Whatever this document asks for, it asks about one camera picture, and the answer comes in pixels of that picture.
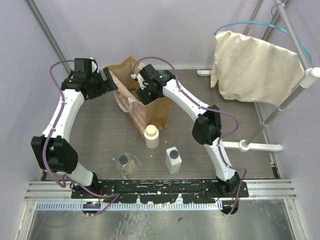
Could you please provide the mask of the clear glass bottle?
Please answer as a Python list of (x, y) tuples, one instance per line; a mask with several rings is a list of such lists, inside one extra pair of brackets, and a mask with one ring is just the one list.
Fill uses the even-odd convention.
[(136, 169), (135, 157), (132, 153), (122, 152), (118, 158), (116, 169), (123, 178), (131, 179)]

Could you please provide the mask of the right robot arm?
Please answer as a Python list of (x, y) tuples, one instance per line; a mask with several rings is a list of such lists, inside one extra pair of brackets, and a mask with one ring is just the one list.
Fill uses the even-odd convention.
[(167, 97), (189, 115), (193, 121), (192, 137), (208, 152), (220, 193), (231, 197), (237, 191), (241, 178), (232, 166), (221, 140), (220, 109), (216, 105), (205, 105), (183, 87), (169, 70), (160, 72), (148, 64), (138, 74), (132, 73), (131, 78), (140, 85), (137, 94), (143, 103)]

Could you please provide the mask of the white bottle black cap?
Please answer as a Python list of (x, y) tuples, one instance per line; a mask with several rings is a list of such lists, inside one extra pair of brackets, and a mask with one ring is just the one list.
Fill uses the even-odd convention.
[(165, 163), (171, 175), (177, 174), (180, 171), (182, 158), (175, 146), (165, 151)]

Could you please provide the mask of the white rack foot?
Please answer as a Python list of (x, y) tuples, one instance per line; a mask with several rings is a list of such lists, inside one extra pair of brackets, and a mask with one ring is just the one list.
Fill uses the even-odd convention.
[(241, 152), (252, 151), (265, 151), (265, 152), (280, 152), (283, 150), (280, 144), (266, 144), (266, 143), (250, 143), (245, 145), (245, 140), (239, 142), (233, 141), (223, 141), (222, 142), (225, 149), (236, 149)]

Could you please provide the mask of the beige round bottle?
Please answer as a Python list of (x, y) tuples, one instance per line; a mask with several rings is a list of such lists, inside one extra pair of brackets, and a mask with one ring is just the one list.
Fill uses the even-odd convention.
[(148, 125), (144, 130), (145, 145), (149, 149), (156, 149), (159, 146), (159, 130), (155, 125)]

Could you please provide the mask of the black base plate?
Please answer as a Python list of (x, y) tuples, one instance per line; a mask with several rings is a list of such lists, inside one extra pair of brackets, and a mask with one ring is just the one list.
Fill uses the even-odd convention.
[(216, 179), (106, 179), (98, 184), (98, 194), (119, 194), (116, 203), (164, 204), (175, 203), (179, 197), (183, 204), (208, 204), (216, 199), (235, 198), (237, 190), (222, 192)]

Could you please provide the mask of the brown paper bag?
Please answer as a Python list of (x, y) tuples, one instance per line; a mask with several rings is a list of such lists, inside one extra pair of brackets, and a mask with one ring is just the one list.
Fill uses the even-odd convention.
[(137, 95), (140, 84), (131, 77), (132, 73), (138, 74), (144, 67), (143, 62), (129, 56), (120, 64), (109, 65), (108, 69), (117, 90), (114, 93), (115, 100), (120, 109), (127, 113), (133, 124), (144, 138), (147, 126), (154, 125), (159, 131), (168, 127), (168, 120), (173, 101), (168, 97), (161, 97), (149, 104), (144, 104)]

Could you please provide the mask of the cream canvas cloth bag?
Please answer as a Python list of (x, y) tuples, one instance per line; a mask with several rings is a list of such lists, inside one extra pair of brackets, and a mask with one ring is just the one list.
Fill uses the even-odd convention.
[(280, 106), (304, 76), (293, 51), (232, 31), (215, 36), (211, 88), (225, 100)]

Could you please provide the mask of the teal hanger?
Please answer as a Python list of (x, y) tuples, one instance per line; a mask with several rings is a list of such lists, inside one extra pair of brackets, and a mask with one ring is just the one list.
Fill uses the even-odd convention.
[[(248, 20), (248, 21), (236, 21), (236, 22), (231, 22), (228, 24), (224, 24), (222, 26), (220, 26), (215, 32), (214, 35), (216, 35), (221, 29), (230, 27), (230, 26), (234, 26), (234, 25), (241, 25), (241, 24), (246, 24), (246, 25), (260, 25), (260, 26), (265, 26), (265, 27), (270, 27), (276, 30), (279, 30), (287, 35), (289, 35), (289, 32), (284, 29), (283, 27), (274, 25), (274, 24), (270, 24), (270, 23), (266, 23), (266, 22), (261, 22), (261, 21), (254, 21), (254, 20)], [(311, 52), (309, 51), (308, 47), (301, 41), (301, 46), (304, 49), (304, 52), (307, 54), (308, 60), (310, 61), (310, 63), (312, 63), (312, 55)]]

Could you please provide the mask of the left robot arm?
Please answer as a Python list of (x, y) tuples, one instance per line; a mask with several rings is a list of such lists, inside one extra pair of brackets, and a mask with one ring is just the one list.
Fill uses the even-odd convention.
[(99, 71), (94, 58), (75, 58), (74, 69), (59, 84), (59, 101), (54, 114), (41, 136), (34, 136), (31, 148), (39, 167), (45, 170), (61, 187), (66, 179), (82, 186), (88, 198), (100, 193), (97, 175), (79, 163), (78, 153), (70, 145), (70, 134), (80, 107), (86, 100), (92, 100), (105, 93), (117, 90), (107, 67)]

